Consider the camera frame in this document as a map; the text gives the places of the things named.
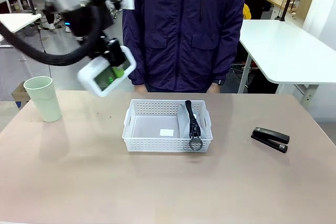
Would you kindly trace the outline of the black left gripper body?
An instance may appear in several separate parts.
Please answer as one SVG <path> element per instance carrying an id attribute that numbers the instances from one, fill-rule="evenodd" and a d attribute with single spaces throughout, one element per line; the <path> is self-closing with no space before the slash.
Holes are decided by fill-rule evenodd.
<path id="1" fill-rule="evenodd" d="M 81 47 L 65 54 L 65 60 L 81 60 L 85 56 L 91 59 L 102 56 L 107 60 L 107 44 L 110 39 L 104 30 L 113 25 L 113 18 L 106 2 L 107 0 L 92 0 L 86 6 L 64 13 L 72 34 L 81 38 Z"/>

